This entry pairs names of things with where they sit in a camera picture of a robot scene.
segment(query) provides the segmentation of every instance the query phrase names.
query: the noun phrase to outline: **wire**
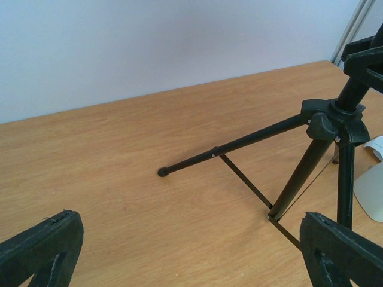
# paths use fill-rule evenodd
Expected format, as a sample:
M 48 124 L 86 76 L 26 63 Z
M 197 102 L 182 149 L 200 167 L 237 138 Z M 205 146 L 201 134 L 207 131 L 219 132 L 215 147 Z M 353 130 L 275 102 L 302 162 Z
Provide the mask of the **wire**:
M 332 158 L 331 160 L 324 166 L 324 168 L 322 168 L 322 170 L 316 175 L 316 177 L 314 177 L 314 179 L 309 183 L 309 185 L 302 191 L 301 194 L 299 194 L 299 196 L 297 197 L 297 199 L 295 199 L 295 201 L 288 207 L 288 209 L 286 209 L 286 211 L 282 214 L 281 218 L 279 220 L 282 219 L 282 217 L 290 210 L 290 208 L 293 207 L 293 205 L 295 204 L 295 202 L 298 201 L 298 199 L 300 199 L 300 197 L 303 195 L 303 193 L 305 193 L 306 190 L 308 190 L 308 188 L 314 183 L 314 181 L 322 174 L 322 172 L 324 172 L 324 170 L 326 169 L 327 166 L 329 166 L 329 164 L 339 155 L 339 152 L 336 153 Z

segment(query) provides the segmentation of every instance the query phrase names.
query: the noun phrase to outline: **tripod head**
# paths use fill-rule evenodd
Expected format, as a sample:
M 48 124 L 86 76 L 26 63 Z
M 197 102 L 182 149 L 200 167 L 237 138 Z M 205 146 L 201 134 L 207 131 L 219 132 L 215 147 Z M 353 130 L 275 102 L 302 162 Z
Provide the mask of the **tripod head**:
M 349 43 L 343 50 L 344 73 L 350 76 L 336 100 L 338 108 L 355 111 L 370 88 L 383 93 L 383 24 L 374 37 Z

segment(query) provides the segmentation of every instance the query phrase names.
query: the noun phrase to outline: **wooden table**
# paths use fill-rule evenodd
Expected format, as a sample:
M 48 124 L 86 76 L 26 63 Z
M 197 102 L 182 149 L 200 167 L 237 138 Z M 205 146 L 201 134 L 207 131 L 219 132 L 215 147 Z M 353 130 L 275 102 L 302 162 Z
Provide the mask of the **wooden table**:
M 0 125 L 0 241 L 70 209 L 85 230 L 71 286 L 310 286 L 301 253 L 221 160 L 156 172 L 298 114 L 303 99 L 336 97 L 347 78 L 317 62 Z M 382 135 L 383 97 L 363 104 Z M 308 146 L 305 128 L 229 154 L 271 202 Z M 358 177 L 377 161 L 357 148 L 355 163 Z M 297 236 L 306 211 L 335 219 L 336 178 L 331 164 L 281 223 Z M 383 244 L 356 200 L 354 230 Z

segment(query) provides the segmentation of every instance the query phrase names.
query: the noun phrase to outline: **black tripod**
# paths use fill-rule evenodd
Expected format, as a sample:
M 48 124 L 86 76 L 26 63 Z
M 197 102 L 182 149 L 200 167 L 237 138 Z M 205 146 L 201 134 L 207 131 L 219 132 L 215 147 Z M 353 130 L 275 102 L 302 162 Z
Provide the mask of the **black tripod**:
M 270 222 L 300 248 L 298 240 L 278 221 L 335 141 L 339 148 L 337 222 L 351 229 L 355 147 L 370 140 L 368 130 L 361 120 L 364 107 L 360 102 L 370 88 L 383 92 L 383 25 L 374 37 L 348 44 L 343 51 L 342 60 L 345 62 L 344 73 L 349 75 L 350 79 L 337 99 L 304 100 L 300 114 L 172 166 L 163 167 L 159 169 L 158 175 L 166 176 L 202 161 L 221 157 L 270 209 Z M 304 124 L 308 125 L 306 132 L 312 142 L 281 195 L 275 204 L 272 204 L 225 154 Z

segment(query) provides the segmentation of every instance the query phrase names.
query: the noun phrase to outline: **rubber foot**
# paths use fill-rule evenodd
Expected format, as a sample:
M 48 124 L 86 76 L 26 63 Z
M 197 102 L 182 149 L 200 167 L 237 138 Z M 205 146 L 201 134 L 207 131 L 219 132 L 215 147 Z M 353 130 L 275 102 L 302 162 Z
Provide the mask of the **rubber foot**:
M 161 167 L 161 168 L 158 170 L 157 174 L 158 174 L 159 176 L 161 176 L 162 178 L 164 178 L 165 176 L 168 175 L 168 173 L 166 172 L 166 168 L 165 168 L 165 167 Z

